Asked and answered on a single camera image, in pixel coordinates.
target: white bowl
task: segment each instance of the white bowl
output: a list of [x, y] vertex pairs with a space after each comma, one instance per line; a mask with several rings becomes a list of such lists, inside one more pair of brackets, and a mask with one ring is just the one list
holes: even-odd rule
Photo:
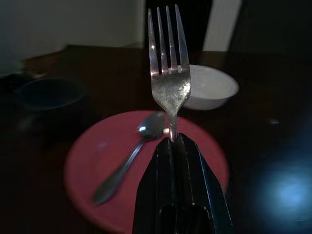
[[184, 107], [193, 110], [212, 110], [222, 106], [237, 94], [239, 86], [229, 75], [217, 69], [190, 65], [191, 96]]

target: silver fork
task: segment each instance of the silver fork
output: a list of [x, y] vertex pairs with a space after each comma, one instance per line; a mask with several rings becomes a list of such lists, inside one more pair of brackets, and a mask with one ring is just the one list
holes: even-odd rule
[[157, 18], [159, 29], [161, 73], [159, 72], [157, 61], [156, 43], [151, 9], [148, 10], [148, 32], [149, 32], [148, 41], [149, 41], [153, 98], [157, 102], [157, 104], [164, 109], [167, 116], [170, 118], [170, 126], [169, 126], [170, 140], [172, 142], [175, 142], [177, 138], [176, 117], [179, 109], [190, 96], [191, 75], [190, 75], [189, 56], [187, 53], [186, 41], [179, 8], [177, 5], [175, 5], [175, 15], [179, 42], [179, 53], [180, 53], [180, 65], [177, 65], [176, 62], [176, 51], [168, 6], [166, 6], [166, 13], [167, 13], [171, 68], [168, 68], [167, 64], [167, 55], [159, 7], [157, 8]]

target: fork tine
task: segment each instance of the fork tine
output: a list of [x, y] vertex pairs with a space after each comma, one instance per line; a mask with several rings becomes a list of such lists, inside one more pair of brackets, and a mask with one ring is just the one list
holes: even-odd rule
[[173, 37], [173, 34], [172, 34], [171, 20], [170, 20], [170, 13], [169, 13], [169, 7], [168, 6], [166, 6], [166, 13], [167, 13], [167, 23], [168, 23], [168, 36], [169, 36], [171, 72], [172, 73], [176, 73], [177, 72], [176, 50], [175, 50], [174, 37]]
[[160, 43], [160, 57], [161, 57], [161, 73], [168, 73], [166, 47], [164, 41], [164, 34], [162, 31], [161, 17], [159, 7], [157, 7], [158, 29], [159, 29], [159, 43]]
[[155, 43], [151, 9], [148, 9], [147, 15], [148, 15], [148, 44], [149, 44], [150, 67], [151, 67], [151, 77], [152, 77], [153, 75], [159, 74], [159, 68], [158, 68], [158, 61], [157, 61], [156, 43]]
[[175, 5], [175, 15], [176, 15], [177, 36], [178, 36], [178, 41], [179, 41], [181, 69], [189, 70], [190, 69], [189, 56], [187, 53], [187, 46], [186, 46], [186, 41], [185, 41], [181, 15], [180, 15], [180, 11], [177, 5]]

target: metal spoon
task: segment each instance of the metal spoon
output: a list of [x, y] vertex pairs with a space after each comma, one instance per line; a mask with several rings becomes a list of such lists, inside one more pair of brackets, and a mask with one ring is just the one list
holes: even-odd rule
[[95, 205], [100, 205], [112, 197], [117, 191], [125, 172], [128, 170], [144, 143], [150, 140], [156, 140], [162, 136], [164, 123], [165, 118], [163, 112], [155, 112], [140, 123], [137, 130], [142, 136], [141, 142], [126, 160], [105, 181], [103, 181], [94, 192], [93, 203]]

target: red plate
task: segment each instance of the red plate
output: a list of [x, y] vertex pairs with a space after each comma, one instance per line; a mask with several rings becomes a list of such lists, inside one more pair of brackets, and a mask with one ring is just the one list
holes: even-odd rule
[[[151, 113], [126, 112], [98, 122], [80, 136], [68, 155], [64, 183], [69, 197], [88, 220], [107, 231], [132, 233], [137, 187], [162, 139], [142, 147], [111, 200], [95, 207], [93, 192], [138, 144], [140, 135], [136, 128]], [[225, 191], [229, 180], [228, 165], [218, 144], [198, 125], [183, 118], [179, 120], [178, 131], [197, 143]]]

